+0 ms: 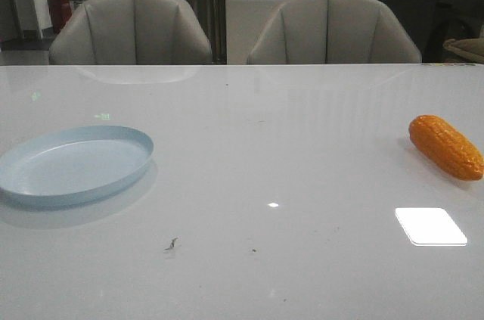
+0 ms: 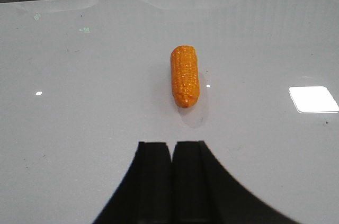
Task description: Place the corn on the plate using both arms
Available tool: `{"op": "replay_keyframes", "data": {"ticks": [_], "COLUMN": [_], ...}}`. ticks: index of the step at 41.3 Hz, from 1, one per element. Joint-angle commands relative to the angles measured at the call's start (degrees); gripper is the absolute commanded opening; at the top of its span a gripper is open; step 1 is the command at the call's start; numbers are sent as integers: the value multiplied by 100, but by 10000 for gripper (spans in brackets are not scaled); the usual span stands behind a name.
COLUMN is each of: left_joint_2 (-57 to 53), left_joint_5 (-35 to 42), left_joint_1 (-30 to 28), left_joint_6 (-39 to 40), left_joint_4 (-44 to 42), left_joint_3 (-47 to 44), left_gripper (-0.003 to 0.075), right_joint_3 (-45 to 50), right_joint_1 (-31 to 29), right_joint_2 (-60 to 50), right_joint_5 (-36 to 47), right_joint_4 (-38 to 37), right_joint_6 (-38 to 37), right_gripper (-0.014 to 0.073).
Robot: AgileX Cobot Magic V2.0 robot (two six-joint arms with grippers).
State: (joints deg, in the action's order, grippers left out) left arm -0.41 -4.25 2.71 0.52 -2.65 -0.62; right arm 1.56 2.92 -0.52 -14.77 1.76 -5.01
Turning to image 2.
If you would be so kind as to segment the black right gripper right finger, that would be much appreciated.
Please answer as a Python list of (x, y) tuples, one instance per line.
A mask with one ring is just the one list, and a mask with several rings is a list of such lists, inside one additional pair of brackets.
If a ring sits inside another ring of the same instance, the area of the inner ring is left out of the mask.
[(174, 223), (294, 223), (233, 178), (204, 141), (178, 142), (172, 165)]

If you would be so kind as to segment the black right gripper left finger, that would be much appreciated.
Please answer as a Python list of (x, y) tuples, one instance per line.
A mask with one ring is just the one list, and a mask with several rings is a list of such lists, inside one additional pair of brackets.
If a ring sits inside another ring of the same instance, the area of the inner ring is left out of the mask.
[(139, 142), (122, 182), (94, 223), (171, 223), (171, 157), (164, 142)]

